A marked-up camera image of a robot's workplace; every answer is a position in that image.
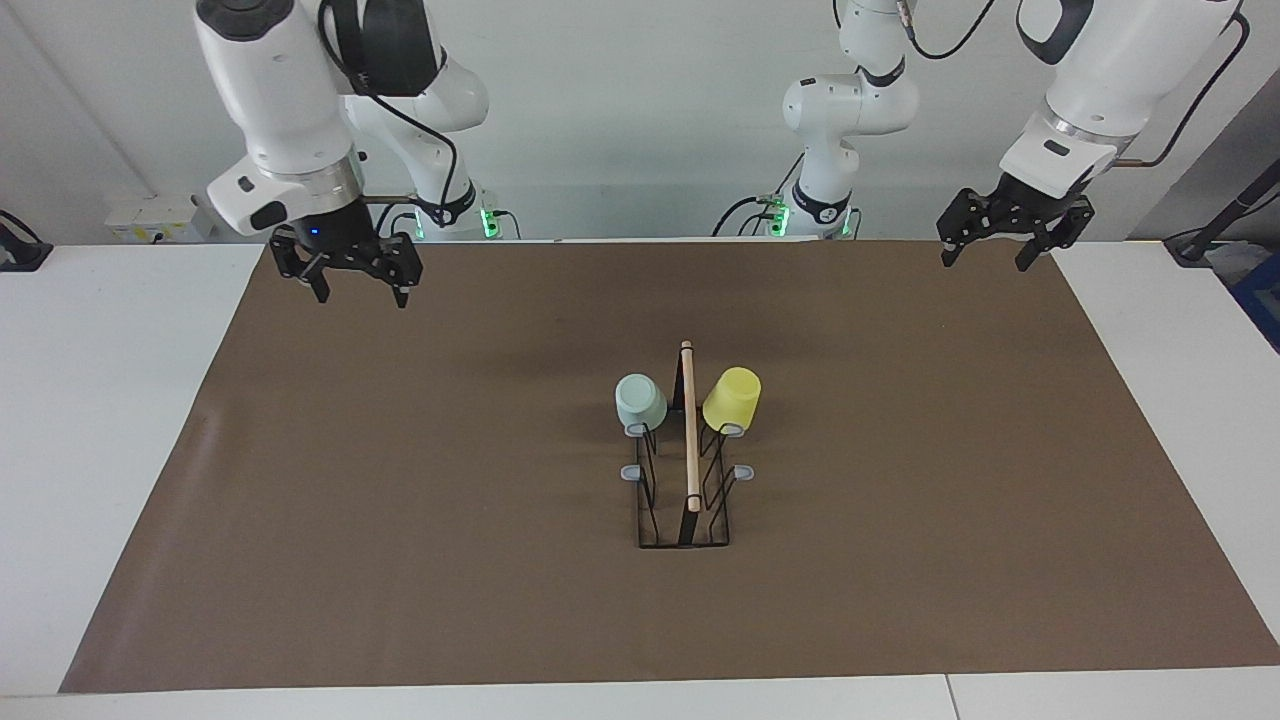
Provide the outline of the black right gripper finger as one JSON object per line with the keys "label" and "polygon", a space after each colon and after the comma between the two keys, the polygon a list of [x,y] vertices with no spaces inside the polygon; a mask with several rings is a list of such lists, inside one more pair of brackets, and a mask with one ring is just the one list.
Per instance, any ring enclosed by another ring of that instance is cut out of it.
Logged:
{"label": "black right gripper finger", "polygon": [[333,259],[332,252],[310,251],[308,258],[303,259],[300,255],[297,233],[293,228],[275,228],[269,238],[269,251],[280,277],[298,281],[311,288],[320,304],[329,300],[332,291],[324,272]]}
{"label": "black right gripper finger", "polygon": [[362,242],[364,272],[388,284],[398,309],[406,309],[410,292],[422,275],[422,263],[408,234],[392,234]]}

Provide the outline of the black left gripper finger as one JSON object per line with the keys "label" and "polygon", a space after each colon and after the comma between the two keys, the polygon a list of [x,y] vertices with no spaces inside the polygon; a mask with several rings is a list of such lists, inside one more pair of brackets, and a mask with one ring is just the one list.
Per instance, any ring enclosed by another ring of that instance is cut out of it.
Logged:
{"label": "black left gripper finger", "polygon": [[1000,232],[1000,222],[995,215],[998,209],[997,197],[983,195],[974,188],[961,188],[936,222],[936,229],[942,243],[941,261],[951,268],[970,243],[987,240]]}
{"label": "black left gripper finger", "polygon": [[1036,218],[1025,227],[1028,240],[1015,256],[1019,272],[1027,272],[1041,256],[1055,249],[1070,249],[1094,217],[1094,208],[1087,195],[1074,199],[1062,215],[1052,222]]}

